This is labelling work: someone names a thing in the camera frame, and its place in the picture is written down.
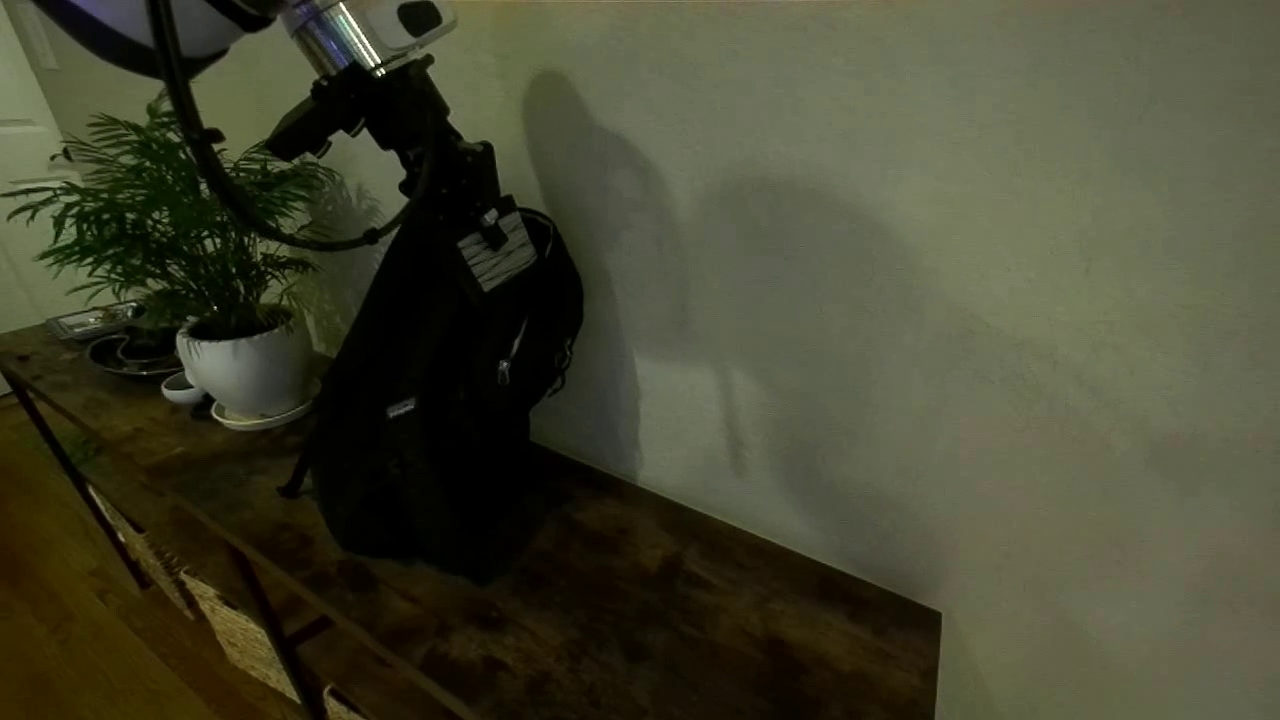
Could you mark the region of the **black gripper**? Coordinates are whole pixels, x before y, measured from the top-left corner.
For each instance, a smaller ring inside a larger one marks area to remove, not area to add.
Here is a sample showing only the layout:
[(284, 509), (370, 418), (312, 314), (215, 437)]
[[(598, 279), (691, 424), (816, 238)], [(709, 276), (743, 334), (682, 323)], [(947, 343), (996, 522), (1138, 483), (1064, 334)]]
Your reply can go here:
[(505, 246), (512, 200), (500, 200), (496, 150), (489, 140), (462, 140), (448, 119), (448, 99), (425, 60), (408, 60), (385, 76), (344, 68), (322, 76), (284, 110), (265, 147), (275, 159), (321, 156), (336, 132), (368, 132), (405, 168), (399, 190), (411, 212), (441, 209), (482, 212), (482, 246)]

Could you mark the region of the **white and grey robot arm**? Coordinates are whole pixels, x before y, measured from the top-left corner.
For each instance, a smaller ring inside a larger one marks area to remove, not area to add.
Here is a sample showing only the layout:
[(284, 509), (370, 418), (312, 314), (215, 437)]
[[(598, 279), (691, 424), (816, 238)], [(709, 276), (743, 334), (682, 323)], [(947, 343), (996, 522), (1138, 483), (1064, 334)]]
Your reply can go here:
[(399, 222), (426, 214), (441, 227), (500, 238), (512, 202), (500, 196), (492, 150), (448, 123), (426, 63), (433, 43), (454, 22), (448, 0), (32, 0), (94, 60), (165, 82), (181, 134), (210, 196), (254, 234), (302, 246), (265, 212), (215, 156), (210, 127), (196, 107), (191, 79), (218, 63), (236, 39), (284, 27), (312, 63), (312, 93), (270, 127), (266, 150), (300, 159), (336, 132), (368, 132), (394, 150), (408, 186), (394, 218), (351, 234), (376, 242)]

